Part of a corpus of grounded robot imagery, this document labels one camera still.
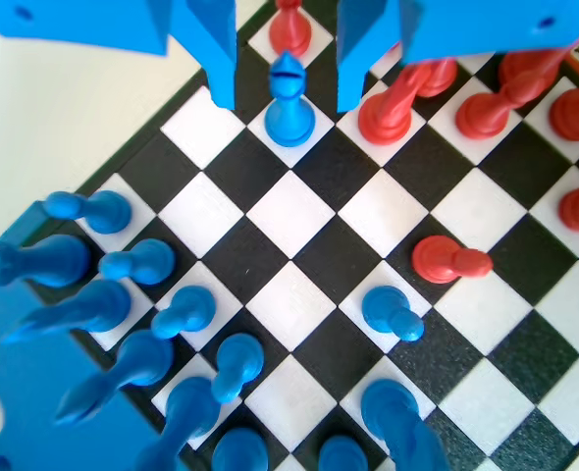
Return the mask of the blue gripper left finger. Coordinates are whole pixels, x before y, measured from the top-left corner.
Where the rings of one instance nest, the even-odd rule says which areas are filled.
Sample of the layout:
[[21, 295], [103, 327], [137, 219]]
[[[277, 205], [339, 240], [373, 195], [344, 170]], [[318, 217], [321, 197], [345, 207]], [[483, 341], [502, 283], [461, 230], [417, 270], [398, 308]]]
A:
[[207, 75], [221, 108], [236, 105], [234, 1], [2, 0], [0, 34], [165, 55], [172, 36]]

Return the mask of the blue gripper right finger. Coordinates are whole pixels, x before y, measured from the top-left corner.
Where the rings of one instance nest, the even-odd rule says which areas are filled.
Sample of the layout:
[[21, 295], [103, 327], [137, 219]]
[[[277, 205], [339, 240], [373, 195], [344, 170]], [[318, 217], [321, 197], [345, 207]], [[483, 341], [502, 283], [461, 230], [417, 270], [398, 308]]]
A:
[[364, 77], [393, 46], [416, 63], [449, 57], [550, 49], [579, 38], [579, 1], [341, 1], [338, 111], [356, 108]]

